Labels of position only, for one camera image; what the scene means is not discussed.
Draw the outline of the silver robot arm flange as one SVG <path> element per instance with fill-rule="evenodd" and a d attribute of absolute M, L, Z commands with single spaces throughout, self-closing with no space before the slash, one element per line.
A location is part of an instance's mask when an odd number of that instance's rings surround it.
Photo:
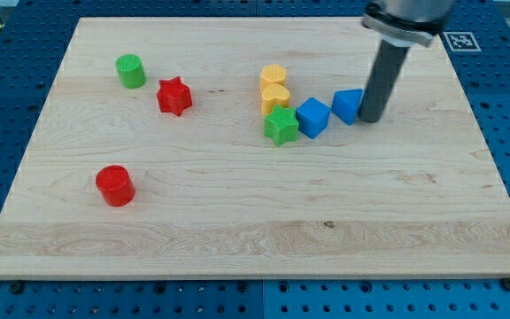
<path fill-rule="evenodd" d="M 371 0 L 362 25 L 396 47 L 429 47 L 444 29 L 453 4 L 453 0 Z"/>

